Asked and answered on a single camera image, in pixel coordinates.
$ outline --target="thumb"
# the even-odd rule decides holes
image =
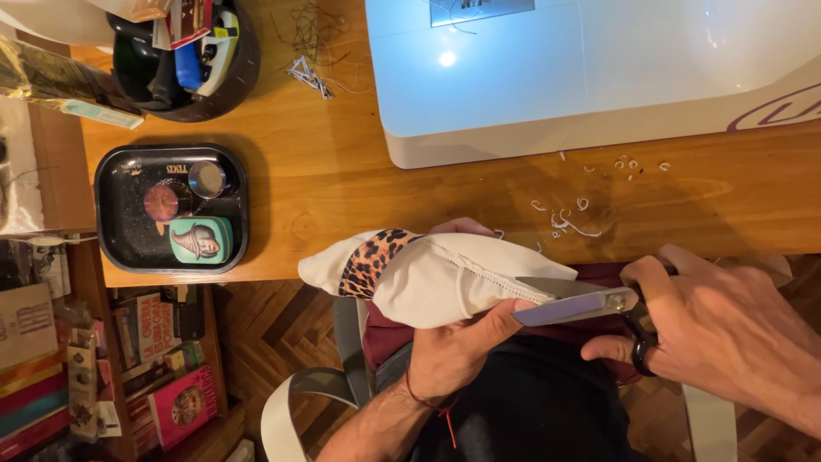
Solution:
[[[600,335],[590,339],[581,347],[581,357],[585,361],[596,358],[610,358],[623,363],[633,362],[633,339],[620,335]]]
[[[503,300],[491,308],[485,317],[460,333],[469,339],[476,351],[485,354],[521,329],[521,323],[511,315],[513,312],[535,306],[535,303],[521,298]]]

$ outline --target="leopard print elastic band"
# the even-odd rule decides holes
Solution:
[[[348,258],[339,281],[339,296],[373,300],[376,281],[385,265],[406,245],[427,234],[385,229],[360,245]]]

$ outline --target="red string bracelet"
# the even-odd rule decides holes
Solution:
[[[456,449],[456,436],[453,435],[453,425],[451,424],[451,409],[453,409],[453,406],[456,405],[456,402],[459,400],[459,397],[457,396],[456,398],[454,398],[453,402],[450,403],[450,405],[447,406],[446,408],[438,408],[438,407],[436,407],[436,406],[434,406],[430,403],[427,403],[423,400],[420,400],[419,398],[416,397],[416,395],[413,394],[413,391],[411,390],[411,379],[410,378],[411,378],[411,368],[408,367],[408,370],[405,371],[405,384],[408,387],[408,393],[410,393],[410,397],[413,398],[414,401],[416,401],[419,404],[422,404],[426,408],[433,409],[434,411],[439,411],[439,417],[442,417],[442,415],[444,414],[445,418],[447,419],[447,429],[451,431],[451,440],[453,441],[453,449]]]

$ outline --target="parquet floor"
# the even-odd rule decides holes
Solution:
[[[821,332],[821,257],[792,262],[796,280],[782,289],[802,316]],[[247,433],[264,460],[259,416],[265,400],[293,372],[306,367],[342,368],[333,336],[333,298],[299,280],[241,282],[215,291],[228,391],[245,402]],[[692,460],[681,387],[645,378],[622,390],[631,416],[631,444],[651,460]],[[323,396],[291,403],[301,440],[315,458],[355,410]],[[821,461],[821,441],[736,406],[739,460]]]

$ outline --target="scissors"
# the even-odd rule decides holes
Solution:
[[[678,274],[673,267],[666,266],[665,269],[671,276]],[[650,348],[658,345],[658,333],[647,331],[641,325],[641,320],[649,316],[649,312],[638,284],[609,289],[574,280],[536,277],[518,277],[516,280],[556,297],[552,302],[514,312],[513,317],[523,326],[546,326],[617,314],[635,337],[633,367],[643,376],[656,376],[644,364],[644,359]]]

